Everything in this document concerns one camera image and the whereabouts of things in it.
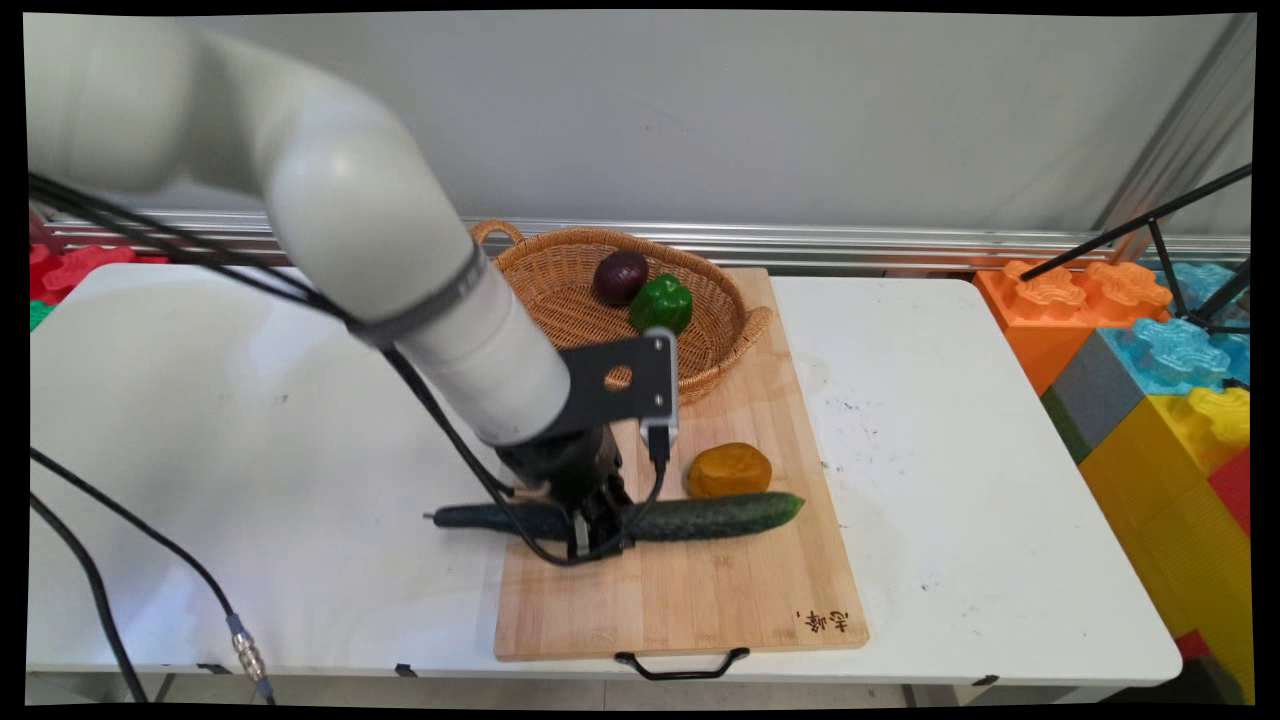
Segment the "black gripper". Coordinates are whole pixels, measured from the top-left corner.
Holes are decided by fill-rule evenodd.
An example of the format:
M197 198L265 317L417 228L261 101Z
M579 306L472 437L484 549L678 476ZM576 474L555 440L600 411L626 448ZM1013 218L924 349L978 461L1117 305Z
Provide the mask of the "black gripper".
M518 479L516 497L545 500L572 512L573 559L582 561L594 548L586 512L596 512L596 547L603 553L634 546L627 521L635 502L625 488L623 460L608 425L497 447L495 454Z

